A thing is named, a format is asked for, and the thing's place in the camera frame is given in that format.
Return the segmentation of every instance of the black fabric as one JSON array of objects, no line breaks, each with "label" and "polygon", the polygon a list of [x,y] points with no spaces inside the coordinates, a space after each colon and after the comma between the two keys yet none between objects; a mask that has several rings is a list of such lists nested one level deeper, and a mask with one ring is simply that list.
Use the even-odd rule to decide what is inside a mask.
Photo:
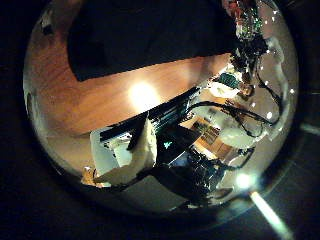
[{"label": "black fabric", "polygon": [[214,0],[90,0],[71,26],[79,81],[157,63],[231,52],[233,20]]}]

